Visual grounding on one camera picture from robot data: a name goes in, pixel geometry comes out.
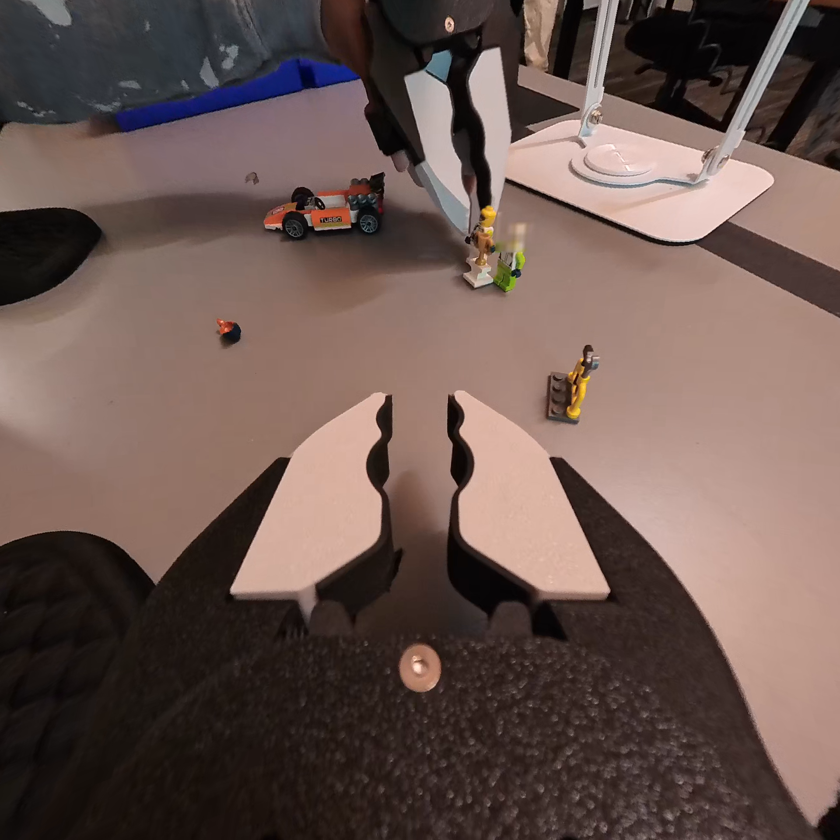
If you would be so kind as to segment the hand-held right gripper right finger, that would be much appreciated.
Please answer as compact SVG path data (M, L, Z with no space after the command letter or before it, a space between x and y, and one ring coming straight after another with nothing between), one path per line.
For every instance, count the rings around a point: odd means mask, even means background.
M448 397L448 574L478 607L603 602L610 586L548 452L467 392Z

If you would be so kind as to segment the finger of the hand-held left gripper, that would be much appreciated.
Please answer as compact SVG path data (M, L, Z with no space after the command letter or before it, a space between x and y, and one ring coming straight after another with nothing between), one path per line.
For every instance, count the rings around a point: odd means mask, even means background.
M469 160L468 135L454 129L451 91L428 69L414 72L405 82L423 147L423 159L413 166L415 181L453 228L467 235L476 202L476 174Z
M501 47L483 49L465 73L459 119L478 207L499 209L511 145L508 79Z

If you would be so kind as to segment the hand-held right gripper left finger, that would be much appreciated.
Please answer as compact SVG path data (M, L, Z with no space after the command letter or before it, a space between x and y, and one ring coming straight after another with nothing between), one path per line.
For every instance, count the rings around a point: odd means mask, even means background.
M394 549L388 445L392 397L376 392L306 438L285 471L230 588L239 601L320 601L351 616L388 592Z

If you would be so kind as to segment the orange lego race car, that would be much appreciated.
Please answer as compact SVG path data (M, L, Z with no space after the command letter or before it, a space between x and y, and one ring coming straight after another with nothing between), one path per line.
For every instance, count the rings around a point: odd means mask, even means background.
M375 235L382 229L385 174L353 178L342 190L314 192L297 187L289 199L270 209L263 227L301 241L310 232L358 230Z

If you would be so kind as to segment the green lego minifigure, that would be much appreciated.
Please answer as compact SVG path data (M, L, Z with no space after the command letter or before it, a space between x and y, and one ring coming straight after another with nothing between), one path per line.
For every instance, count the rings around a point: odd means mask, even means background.
M524 247L527 230L528 226L524 222L513 224L497 247L498 259L493 282L503 292L512 291L522 275L526 262Z

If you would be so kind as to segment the white booklet stand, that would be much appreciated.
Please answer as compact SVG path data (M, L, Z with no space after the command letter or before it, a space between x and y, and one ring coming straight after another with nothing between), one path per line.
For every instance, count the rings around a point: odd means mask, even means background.
M514 142L507 180L646 238L696 243L774 183L771 173L733 155L808 4L786 3L727 131L701 152L604 122L606 63L619 3L602 2L580 118Z

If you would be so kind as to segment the small yellow lego piece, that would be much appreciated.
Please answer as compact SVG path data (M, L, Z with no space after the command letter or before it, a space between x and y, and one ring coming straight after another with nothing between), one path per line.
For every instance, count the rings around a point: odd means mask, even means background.
M594 352L592 345L586 344L582 351L582 357L574 367L574 370L567 376L570 403L565 410L565 415L575 423L580 419L582 405L592 373L599 366L600 357Z

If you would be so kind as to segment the person's left forearm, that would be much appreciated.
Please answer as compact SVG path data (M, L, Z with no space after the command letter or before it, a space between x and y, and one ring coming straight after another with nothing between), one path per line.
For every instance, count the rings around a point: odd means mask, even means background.
M331 57L319 1L2 1L2 123L108 117L298 57Z

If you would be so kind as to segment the person's left hand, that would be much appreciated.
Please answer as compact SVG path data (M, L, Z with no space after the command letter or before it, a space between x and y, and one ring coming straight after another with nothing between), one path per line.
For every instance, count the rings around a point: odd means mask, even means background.
M321 28L329 54L367 81L371 65L371 35L366 1L321 1Z

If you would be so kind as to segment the black office chair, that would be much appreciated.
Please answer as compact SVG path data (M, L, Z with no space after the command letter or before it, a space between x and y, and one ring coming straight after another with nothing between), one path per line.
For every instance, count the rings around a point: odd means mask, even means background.
M730 80L732 68L723 62L721 37L715 33L726 5L691 2L687 11L668 5L627 30L625 48L644 60L637 73L656 70L665 77L657 100L683 96L691 81L715 88Z

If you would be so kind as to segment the blue plastic bin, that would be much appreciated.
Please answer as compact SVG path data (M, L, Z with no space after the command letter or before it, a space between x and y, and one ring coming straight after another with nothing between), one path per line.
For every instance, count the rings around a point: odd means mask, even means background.
M305 58L289 59L262 77L230 87L219 87L187 99L122 111L116 115L115 121L123 132L141 130L357 78L350 68L343 65Z

